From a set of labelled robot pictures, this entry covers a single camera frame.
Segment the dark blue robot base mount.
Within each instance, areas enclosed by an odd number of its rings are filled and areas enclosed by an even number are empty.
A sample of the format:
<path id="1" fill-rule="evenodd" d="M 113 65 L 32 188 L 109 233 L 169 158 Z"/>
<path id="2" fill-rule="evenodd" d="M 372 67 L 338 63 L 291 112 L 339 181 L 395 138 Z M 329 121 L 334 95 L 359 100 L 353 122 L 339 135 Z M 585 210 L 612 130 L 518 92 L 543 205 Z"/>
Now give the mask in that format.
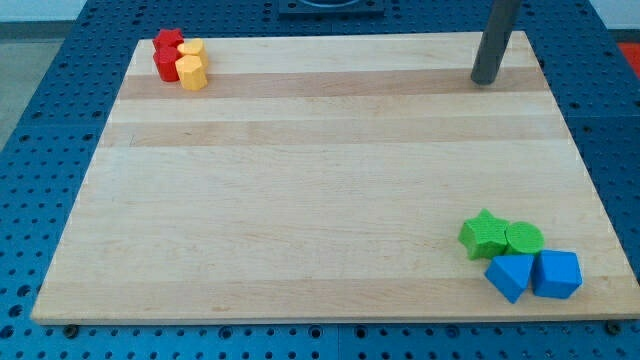
<path id="1" fill-rule="evenodd" d="M 280 17 L 381 15 L 385 0 L 277 0 Z"/>

